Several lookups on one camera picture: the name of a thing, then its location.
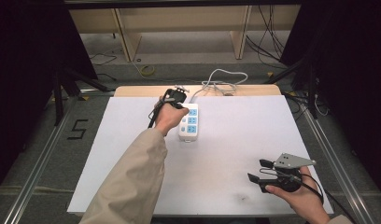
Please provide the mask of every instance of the white cable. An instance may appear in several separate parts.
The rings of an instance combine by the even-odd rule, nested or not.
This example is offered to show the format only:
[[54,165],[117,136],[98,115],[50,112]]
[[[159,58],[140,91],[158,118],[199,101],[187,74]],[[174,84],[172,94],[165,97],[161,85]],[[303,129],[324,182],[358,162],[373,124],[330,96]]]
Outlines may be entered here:
[[[234,84],[223,82],[223,81],[211,81],[212,76],[216,72],[218,72],[218,71],[224,72],[224,73],[228,73],[228,74],[231,74],[231,75],[243,75],[243,76],[245,76],[245,78],[240,80],[240,81],[238,81],[238,82],[236,82],[236,83],[234,83]],[[227,93],[236,92],[236,85],[245,82],[247,79],[248,79],[248,75],[246,73],[242,73],[242,72],[228,72],[228,71],[225,71],[223,69],[216,69],[216,70],[214,70],[214,72],[211,73],[211,75],[210,75],[210,77],[209,77],[209,79],[207,81],[202,81],[203,87],[192,95],[192,97],[190,98],[190,104],[193,103],[194,96],[197,93],[199,93],[200,91],[205,90],[206,88],[214,89],[216,91],[220,91],[222,93],[222,95],[225,95]],[[231,90],[224,90],[224,89],[219,88],[218,85],[229,85],[232,89]]]
[[133,63],[133,61],[130,61],[133,65],[134,65],[134,67],[137,69],[137,71],[138,71],[138,74],[143,78],[143,79],[148,79],[148,78],[146,78],[146,77],[144,77],[143,75],[142,75],[142,73],[141,73],[141,71],[139,70],[139,68],[137,67],[137,65],[135,65],[135,63]]
[[315,106],[316,106],[316,110],[318,111],[318,113],[322,116],[327,116],[328,115],[328,112],[330,111],[330,109],[327,109],[327,111],[325,113],[322,113],[319,109],[318,109],[318,106],[317,106],[317,98],[318,98],[318,95],[316,94],[315,95]]

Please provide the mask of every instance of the power outlet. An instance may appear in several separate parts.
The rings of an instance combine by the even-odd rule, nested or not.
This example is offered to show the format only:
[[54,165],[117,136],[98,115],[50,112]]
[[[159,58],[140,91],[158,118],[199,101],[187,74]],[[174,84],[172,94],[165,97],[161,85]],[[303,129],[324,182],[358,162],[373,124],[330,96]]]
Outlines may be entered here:
[[199,106],[197,104],[182,104],[190,112],[179,122],[179,139],[185,142],[192,142],[197,139],[199,132]]
[[196,124],[197,118],[196,117],[188,117],[188,123],[189,124]]
[[187,133],[197,133],[196,125],[188,125]]

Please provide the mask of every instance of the power cord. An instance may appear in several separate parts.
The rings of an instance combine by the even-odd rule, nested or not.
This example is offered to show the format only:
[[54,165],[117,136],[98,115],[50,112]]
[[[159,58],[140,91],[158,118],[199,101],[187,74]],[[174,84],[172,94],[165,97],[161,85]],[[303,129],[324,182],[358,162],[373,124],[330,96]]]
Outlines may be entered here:
[[[214,74],[216,74],[216,72],[223,72],[223,73],[227,73],[227,74],[231,74],[231,75],[242,75],[242,76],[245,76],[245,78],[234,83],[234,84],[224,82],[224,81],[212,81],[211,78],[212,78],[212,76],[214,76]],[[222,95],[225,95],[228,93],[233,93],[233,92],[236,92],[236,85],[245,82],[247,79],[248,79],[248,75],[246,73],[243,73],[243,72],[228,72],[228,71],[223,70],[223,69],[216,69],[211,73],[211,75],[207,81],[202,81],[203,87],[192,95],[192,97],[190,98],[190,104],[193,103],[194,96],[197,93],[199,93],[200,91],[203,91],[203,90],[208,88],[208,89],[214,89],[216,91],[220,91],[222,93]],[[230,90],[224,90],[224,89],[218,87],[218,85],[229,85],[231,87],[231,89]]]

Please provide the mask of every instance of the table surface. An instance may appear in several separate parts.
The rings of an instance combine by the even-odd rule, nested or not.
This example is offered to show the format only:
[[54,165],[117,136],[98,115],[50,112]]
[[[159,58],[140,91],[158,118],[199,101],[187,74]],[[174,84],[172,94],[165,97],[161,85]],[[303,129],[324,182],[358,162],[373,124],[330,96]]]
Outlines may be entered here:
[[[189,90],[188,96],[193,95],[200,90],[202,85],[186,85],[184,88]],[[221,86],[225,90],[230,90],[229,86]],[[115,91],[115,97],[120,96],[160,96],[164,95],[167,89],[173,89],[174,86],[122,86]],[[221,96],[220,91],[205,89],[196,96]],[[280,89],[276,85],[239,85],[236,86],[234,96],[246,95],[281,95]]]
[[[167,88],[173,87],[118,88],[116,97],[112,97],[106,107],[68,207],[69,213],[82,215],[85,212],[105,176],[125,151],[124,146],[130,145],[147,128],[150,106]],[[261,178],[275,178],[259,172],[259,159],[275,161],[283,152],[309,158],[288,104],[275,85],[238,88],[237,96],[219,97],[220,93],[210,90],[201,92],[204,97],[196,98],[200,126],[195,142],[180,142],[175,129],[167,134],[166,174],[154,216],[294,215],[287,203],[261,193],[259,186],[249,182],[247,177],[247,173],[251,173]],[[252,95],[252,92],[259,96],[240,95]],[[314,167],[310,167],[310,171],[319,182]],[[329,214],[333,213],[329,203],[324,207]]]

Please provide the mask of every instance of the beige sleeve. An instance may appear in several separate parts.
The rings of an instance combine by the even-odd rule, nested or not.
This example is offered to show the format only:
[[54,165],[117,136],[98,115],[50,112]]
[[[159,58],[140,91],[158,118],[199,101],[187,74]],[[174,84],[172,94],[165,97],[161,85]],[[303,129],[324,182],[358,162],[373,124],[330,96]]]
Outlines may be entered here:
[[158,130],[139,134],[98,189],[80,223],[150,223],[166,155]]
[[330,222],[328,222],[328,224],[351,224],[350,220],[348,220],[347,217],[344,217],[344,216],[339,216],[339,217],[335,217],[333,219],[331,219]]

